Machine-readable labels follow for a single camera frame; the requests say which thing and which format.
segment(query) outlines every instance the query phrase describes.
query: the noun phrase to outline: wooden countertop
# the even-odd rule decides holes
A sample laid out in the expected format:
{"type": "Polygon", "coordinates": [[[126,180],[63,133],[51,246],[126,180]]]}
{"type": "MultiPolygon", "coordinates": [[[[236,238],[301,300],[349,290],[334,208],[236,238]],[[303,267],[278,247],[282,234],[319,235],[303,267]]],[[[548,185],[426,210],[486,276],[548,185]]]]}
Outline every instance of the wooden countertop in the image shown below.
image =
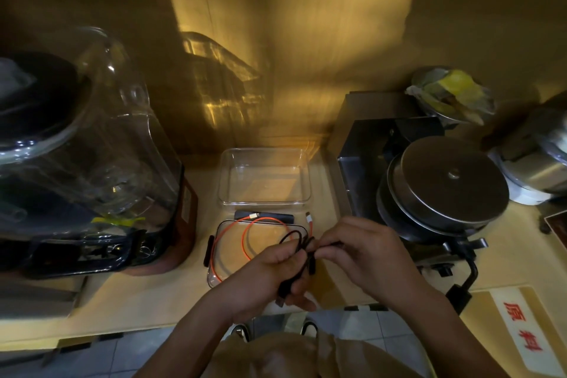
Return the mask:
{"type": "MultiPolygon", "coordinates": [[[[233,211],[216,200],[217,157],[184,159],[186,176],[199,198],[197,240],[189,258],[177,269],[162,275],[129,276],[121,273],[89,278],[80,306],[70,317],[44,320],[0,321],[0,350],[53,347],[58,339],[128,332],[176,324],[209,289],[202,260],[209,235],[233,211]]],[[[314,219],[316,237],[338,220],[330,179],[319,153],[309,163],[312,195],[293,211],[296,223],[306,225],[306,211],[314,219]]],[[[530,284],[542,299],[562,338],[567,339],[567,252],[555,235],[537,230],[535,208],[510,203],[507,211],[482,235],[489,248],[478,255],[479,277],[473,289],[530,284]]],[[[454,269],[453,278],[427,272],[425,278],[446,291],[453,281],[462,283],[466,264],[454,269]]],[[[311,293],[322,308],[374,302],[332,263],[317,267],[311,293]]],[[[280,313],[274,305],[265,313],[280,313]]]]}

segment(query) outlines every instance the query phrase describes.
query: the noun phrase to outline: paper sign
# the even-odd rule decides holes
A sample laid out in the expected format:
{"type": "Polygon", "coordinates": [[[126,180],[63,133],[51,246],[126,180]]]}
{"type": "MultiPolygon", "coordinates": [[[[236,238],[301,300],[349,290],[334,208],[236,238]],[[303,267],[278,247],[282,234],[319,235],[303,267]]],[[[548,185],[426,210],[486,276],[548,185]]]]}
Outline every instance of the paper sign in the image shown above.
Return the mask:
{"type": "Polygon", "coordinates": [[[566,378],[520,289],[506,287],[492,289],[490,293],[526,368],[539,374],[566,378]]]}

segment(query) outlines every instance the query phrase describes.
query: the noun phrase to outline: stainless steel container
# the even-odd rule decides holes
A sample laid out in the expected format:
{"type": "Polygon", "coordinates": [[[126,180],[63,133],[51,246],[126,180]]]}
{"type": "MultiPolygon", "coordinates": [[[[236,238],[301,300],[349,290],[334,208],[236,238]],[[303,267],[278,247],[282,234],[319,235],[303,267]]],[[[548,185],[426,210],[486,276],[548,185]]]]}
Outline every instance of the stainless steel container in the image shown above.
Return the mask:
{"type": "Polygon", "coordinates": [[[467,234],[506,210],[504,176],[492,160],[464,141],[422,138],[392,165],[392,195],[403,210],[434,229],[467,234]]]}
{"type": "Polygon", "coordinates": [[[538,108],[499,153],[505,175],[521,186],[567,193],[567,111],[538,108]]]}

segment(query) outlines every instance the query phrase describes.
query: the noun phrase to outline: clear plastic container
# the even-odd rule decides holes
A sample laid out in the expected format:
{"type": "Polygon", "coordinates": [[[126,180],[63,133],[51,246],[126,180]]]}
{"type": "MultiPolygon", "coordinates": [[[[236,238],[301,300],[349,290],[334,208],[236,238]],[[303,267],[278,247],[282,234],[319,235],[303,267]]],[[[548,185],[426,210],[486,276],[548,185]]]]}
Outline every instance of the clear plastic container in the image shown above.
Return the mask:
{"type": "Polygon", "coordinates": [[[231,148],[221,156],[218,198],[228,206],[289,206],[311,197],[307,154],[298,148],[231,148]]]}

